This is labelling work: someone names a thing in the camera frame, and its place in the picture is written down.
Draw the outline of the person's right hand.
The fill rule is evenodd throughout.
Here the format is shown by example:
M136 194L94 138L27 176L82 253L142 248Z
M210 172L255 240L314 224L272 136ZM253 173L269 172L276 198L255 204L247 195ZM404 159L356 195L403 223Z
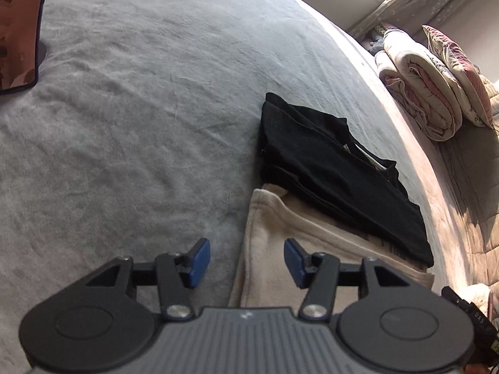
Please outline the person's right hand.
M487 367L481 363L468 364L463 368L464 374L494 374L498 373L498 365Z

